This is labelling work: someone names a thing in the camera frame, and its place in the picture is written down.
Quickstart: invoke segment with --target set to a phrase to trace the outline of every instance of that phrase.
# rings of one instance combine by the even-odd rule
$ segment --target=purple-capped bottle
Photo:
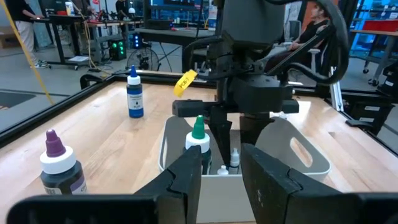
[[[81,163],[73,149],[64,146],[54,130],[46,132],[47,150],[40,156],[43,172],[40,175],[45,191],[55,194],[86,194],[87,186]]]

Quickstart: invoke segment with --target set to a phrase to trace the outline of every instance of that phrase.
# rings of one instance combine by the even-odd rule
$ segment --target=wooden table
[[[184,98],[211,101],[215,90],[190,88]],[[173,87],[144,85],[145,116],[131,119],[126,83],[114,82],[0,150],[0,220],[18,200],[44,194],[39,156],[45,132],[55,129],[83,164],[94,194],[132,194],[159,174],[157,160]],[[332,163],[324,183],[343,192],[398,189],[398,159],[319,98],[301,97],[289,121],[318,145]],[[238,128],[238,114],[229,116]]]
[[[356,34],[373,34],[373,35],[376,35],[376,38],[375,38],[375,41],[373,42],[373,45],[371,47],[369,56],[365,58],[366,63],[365,63],[365,67],[364,67],[364,72],[365,72],[365,70],[368,69],[369,62],[376,62],[376,63],[378,62],[379,66],[377,67],[377,70],[376,70],[376,72],[375,72],[375,74],[373,76],[373,82],[377,83],[377,85],[378,85],[379,77],[380,77],[383,69],[386,66],[389,65],[389,63],[388,63],[389,62],[389,57],[390,57],[390,54],[392,52],[392,49],[394,48],[394,44],[395,44],[395,42],[396,42],[396,40],[398,38],[398,32],[387,32],[387,31],[376,31],[376,30],[351,30],[351,33],[353,35],[356,35]],[[373,46],[375,46],[375,43],[377,42],[379,36],[381,36],[381,35],[388,36],[386,49],[385,49],[384,54],[383,54],[383,56],[382,56],[382,58],[380,60],[374,60],[373,57],[371,56],[373,48],[374,48]]]

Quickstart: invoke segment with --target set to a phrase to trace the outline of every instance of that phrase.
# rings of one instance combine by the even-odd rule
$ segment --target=yellow tag
[[[174,86],[174,94],[181,97],[184,91],[194,81],[198,74],[194,70],[189,70],[180,78],[180,80]]]

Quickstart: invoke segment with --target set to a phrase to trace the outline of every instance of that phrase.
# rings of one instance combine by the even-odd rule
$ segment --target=blue label
[[[129,116],[140,118],[144,115],[144,105],[142,102],[142,90],[127,89],[127,103],[129,105]]]

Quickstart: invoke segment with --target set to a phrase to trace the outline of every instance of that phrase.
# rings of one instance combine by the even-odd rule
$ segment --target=white plastic tray
[[[322,181],[330,171],[329,160],[290,122],[277,117],[274,119],[275,122],[264,128],[260,134],[256,147],[305,175]],[[190,131],[192,127],[183,118],[171,117],[166,121],[160,146],[159,169],[161,171],[183,153],[185,136]],[[216,174],[217,169],[223,165],[223,161],[214,136],[210,130],[206,132],[211,139],[210,149],[213,156],[210,173],[215,175],[202,176],[197,222],[253,222],[254,215],[242,175]],[[304,155],[305,163],[290,146],[294,138],[301,144],[300,147],[294,148]],[[231,147],[238,148],[240,154],[239,130],[231,130]]]

